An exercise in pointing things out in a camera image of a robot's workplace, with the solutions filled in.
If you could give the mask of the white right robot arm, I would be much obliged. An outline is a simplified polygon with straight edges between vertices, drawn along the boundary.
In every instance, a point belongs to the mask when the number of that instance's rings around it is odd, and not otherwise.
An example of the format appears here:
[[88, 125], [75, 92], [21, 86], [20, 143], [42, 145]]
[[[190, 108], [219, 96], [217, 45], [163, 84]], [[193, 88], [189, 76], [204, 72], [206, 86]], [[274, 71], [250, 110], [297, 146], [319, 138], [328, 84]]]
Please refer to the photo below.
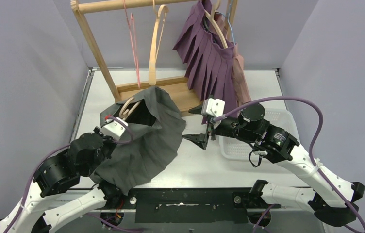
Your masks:
[[319, 160], [313, 161], [291, 133], [265, 119], [261, 104], [244, 107], [237, 117], [212, 122], [219, 113], [219, 104], [219, 100], [209, 99], [202, 107], [191, 109], [191, 113], [206, 117], [207, 128], [205, 133], [184, 135], [186, 140], [206, 149], [215, 136], [236, 139], [248, 144], [259, 160], [266, 159], [288, 170], [306, 184], [302, 188], [285, 187], [257, 180], [243, 200], [245, 207], [252, 203], [260, 208], [276, 204], [300, 208], [333, 227], [347, 226], [359, 218], [356, 201], [364, 194], [362, 183], [348, 182]]

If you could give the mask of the purple skirt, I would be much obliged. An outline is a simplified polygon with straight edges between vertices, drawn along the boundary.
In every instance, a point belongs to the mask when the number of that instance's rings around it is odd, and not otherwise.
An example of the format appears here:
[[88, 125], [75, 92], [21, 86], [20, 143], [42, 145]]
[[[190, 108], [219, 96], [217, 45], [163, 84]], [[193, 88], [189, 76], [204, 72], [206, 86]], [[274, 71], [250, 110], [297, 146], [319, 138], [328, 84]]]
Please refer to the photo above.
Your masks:
[[174, 45], [180, 59], [187, 65], [187, 86], [201, 101], [213, 96], [225, 101], [224, 113], [237, 107], [232, 83], [234, 43], [223, 46], [214, 27], [206, 18], [212, 3], [199, 0], [192, 6], [184, 27]]

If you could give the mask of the blue wire hanger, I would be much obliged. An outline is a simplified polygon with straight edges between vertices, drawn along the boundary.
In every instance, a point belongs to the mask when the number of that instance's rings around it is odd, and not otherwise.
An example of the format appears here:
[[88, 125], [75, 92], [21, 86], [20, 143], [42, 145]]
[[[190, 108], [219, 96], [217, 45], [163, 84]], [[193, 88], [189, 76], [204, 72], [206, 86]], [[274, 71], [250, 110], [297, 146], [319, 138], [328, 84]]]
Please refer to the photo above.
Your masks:
[[225, 15], [222, 14], [221, 12], [219, 12], [219, 11], [216, 11], [216, 14], [218, 15], [217, 18], [221, 18], [221, 17], [225, 18], [224, 27], [220, 29], [223, 32], [224, 41], [225, 42], [231, 41], [234, 45], [236, 45], [236, 42], [235, 42], [233, 31], [232, 31], [231, 21], [232, 21], [233, 16], [234, 16], [234, 13], [232, 11], [235, 10], [235, 4], [236, 3], [237, 3], [236, 0], [230, 0], [228, 2], [227, 12], [226, 12]]

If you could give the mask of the pink pleated skirt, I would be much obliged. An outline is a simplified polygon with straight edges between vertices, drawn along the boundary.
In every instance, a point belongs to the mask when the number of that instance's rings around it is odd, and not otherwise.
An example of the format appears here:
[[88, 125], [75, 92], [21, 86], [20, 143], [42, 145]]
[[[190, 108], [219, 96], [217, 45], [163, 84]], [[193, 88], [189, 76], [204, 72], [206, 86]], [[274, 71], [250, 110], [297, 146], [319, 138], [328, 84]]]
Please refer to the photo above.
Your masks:
[[225, 22], [221, 13], [215, 13], [215, 21], [222, 30], [223, 35], [227, 39], [227, 44], [231, 42], [233, 47], [233, 62], [232, 62], [232, 82], [235, 90], [237, 106], [251, 101], [247, 81], [244, 75], [244, 58], [239, 54], [238, 44], [228, 40], [228, 32], [225, 29]]

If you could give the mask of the grey green skirt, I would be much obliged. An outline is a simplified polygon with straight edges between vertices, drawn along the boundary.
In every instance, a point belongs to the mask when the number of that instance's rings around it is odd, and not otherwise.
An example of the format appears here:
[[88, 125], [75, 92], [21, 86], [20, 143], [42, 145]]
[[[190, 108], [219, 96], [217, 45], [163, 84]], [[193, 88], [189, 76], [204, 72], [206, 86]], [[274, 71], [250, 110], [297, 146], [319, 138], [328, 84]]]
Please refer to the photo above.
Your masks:
[[116, 185], [123, 194], [138, 185], [149, 183], [177, 156], [186, 122], [163, 89], [152, 86], [134, 95], [140, 105], [127, 118], [133, 140], [125, 132], [112, 158], [101, 163], [90, 176], [95, 183]]

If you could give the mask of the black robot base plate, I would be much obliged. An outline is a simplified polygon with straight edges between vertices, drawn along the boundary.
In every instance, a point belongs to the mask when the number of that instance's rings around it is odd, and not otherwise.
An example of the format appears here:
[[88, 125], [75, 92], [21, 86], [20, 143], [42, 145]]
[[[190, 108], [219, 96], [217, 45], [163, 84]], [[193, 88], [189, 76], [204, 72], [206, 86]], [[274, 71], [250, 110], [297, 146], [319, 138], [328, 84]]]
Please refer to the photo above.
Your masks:
[[143, 223], [256, 223], [269, 205], [250, 188], [134, 188], [117, 195], [99, 217], [115, 226], [133, 214]]

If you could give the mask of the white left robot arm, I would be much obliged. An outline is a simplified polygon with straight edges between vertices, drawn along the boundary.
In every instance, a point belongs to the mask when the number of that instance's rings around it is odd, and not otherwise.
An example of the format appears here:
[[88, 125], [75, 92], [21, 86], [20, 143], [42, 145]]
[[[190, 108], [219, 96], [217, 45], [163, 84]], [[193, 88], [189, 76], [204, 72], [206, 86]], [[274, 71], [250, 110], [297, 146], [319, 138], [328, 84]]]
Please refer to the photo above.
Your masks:
[[15, 208], [0, 219], [0, 233], [54, 233], [90, 211], [118, 205], [119, 188], [101, 181], [83, 196], [50, 209], [55, 200], [79, 184], [81, 177], [89, 177], [110, 159], [116, 146], [109, 134], [95, 128], [51, 152], [33, 171]]

